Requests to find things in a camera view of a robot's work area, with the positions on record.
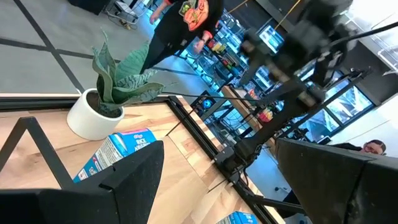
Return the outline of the snake plant in white pot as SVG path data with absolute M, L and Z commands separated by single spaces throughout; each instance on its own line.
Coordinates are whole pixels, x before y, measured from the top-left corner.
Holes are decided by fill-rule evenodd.
M 126 105 L 147 103 L 161 94 L 165 86 L 150 82 L 156 74 L 142 68 L 149 51 L 145 42 L 116 62 L 104 33 L 101 49 L 93 48 L 92 69 L 98 74 L 96 88 L 85 90 L 67 114 L 69 128 L 81 138 L 99 141 L 112 134 L 124 118 Z

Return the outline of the blue Rice Krispies cereal box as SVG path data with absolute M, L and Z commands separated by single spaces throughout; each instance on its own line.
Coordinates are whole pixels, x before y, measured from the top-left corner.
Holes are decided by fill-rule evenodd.
M 74 183 L 101 172 L 154 141 L 156 141 L 154 134 L 147 128 L 110 134 L 74 177 Z

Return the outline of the black framed window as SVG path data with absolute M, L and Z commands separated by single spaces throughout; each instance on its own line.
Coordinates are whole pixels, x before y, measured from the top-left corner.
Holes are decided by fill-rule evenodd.
M 358 87 L 352 86 L 303 122 L 288 137 L 310 142 L 321 141 L 336 134 L 351 119 L 372 107 L 370 99 Z

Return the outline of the light blue cereal box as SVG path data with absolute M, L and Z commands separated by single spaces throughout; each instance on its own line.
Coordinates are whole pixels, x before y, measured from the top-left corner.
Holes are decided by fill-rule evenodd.
M 259 224 L 255 215 L 246 212 L 233 212 L 216 224 Z

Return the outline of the person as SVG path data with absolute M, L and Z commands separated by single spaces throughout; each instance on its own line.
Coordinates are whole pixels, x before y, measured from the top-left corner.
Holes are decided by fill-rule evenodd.
M 159 23 L 141 73 L 179 50 L 185 50 L 196 37 L 200 40 L 194 50 L 201 52 L 214 37 L 223 9 L 224 0 L 163 0 L 150 16 L 151 24 Z
M 334 144 L 333 147 L 337 147 L 340 149 L 347 149 L 347 150 L 351 150 L 351 151 L 378 154 L 378 155 L 383 155 L 383 154 L 385 154 L 385 151 L 386 151 L 386 145 L 378 139 L 374 139 L 369 142 L 366 142 L 366 143 L 364 143 L 364 145 L 362 147 L 355 146 L 348 142 Z

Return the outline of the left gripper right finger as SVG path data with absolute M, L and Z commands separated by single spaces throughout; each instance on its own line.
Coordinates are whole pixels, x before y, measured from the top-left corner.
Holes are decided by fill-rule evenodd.
M 398 224 L 398 158 L 291 139 L 275 149 L 313 224 Z

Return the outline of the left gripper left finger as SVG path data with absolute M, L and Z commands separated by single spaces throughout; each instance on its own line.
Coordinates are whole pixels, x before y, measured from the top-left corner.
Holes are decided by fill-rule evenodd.
M 70 189 L 0 190 L 0 224 L 146 224 L 163 164 L 155 141 Z

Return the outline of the wooden shelf with black frame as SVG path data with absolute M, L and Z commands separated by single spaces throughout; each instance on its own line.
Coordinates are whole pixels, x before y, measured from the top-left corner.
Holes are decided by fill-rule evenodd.
M 0 171 L 2 171 L 6 165 L 6 162 L 10 158 L 13 150 L 16 148 L 18 142 L 26 131 L 29 132 L 59 186 L 62 189 L 70 189 L 74 184 L 72 178 L 45 135 L 39 122 L 33 116 L 21 117 L 17 120 L 10 135 L 7 137 L 0 150 Z

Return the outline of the storage rack with supplies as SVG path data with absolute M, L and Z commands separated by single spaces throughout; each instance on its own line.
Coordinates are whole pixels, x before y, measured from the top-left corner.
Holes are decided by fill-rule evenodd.
M 221 89 L 241 78 L 248 69 L 247 58 L 239 52 L 245 28 L 230 13 L 224 12 L 216 28 L 216 34 L 200 53 L 193 44 L 176 53 L 196 71 L 213 91 Z

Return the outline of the black table frame rail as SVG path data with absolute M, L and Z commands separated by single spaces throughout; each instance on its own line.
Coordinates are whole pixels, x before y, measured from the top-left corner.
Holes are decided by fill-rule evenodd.
M 21 117 L 35 117 L 73 180 L 101 141 L 77 136 L 66 117 L 77 95 L 0 96 L 0 150 Z M 181 96 L 160 96 L 127 107 L 116 131 L 149 128 L 164 144 L 160 184 L 146 224 L 214 224 L 240 211 L 264 224 L 282 224 L 272 207 L 244 198 L 241 182 L 230 184 L 213 162 L 221 145 Z M 0 190 L 60 189 L 26 131 L 0 171 Z

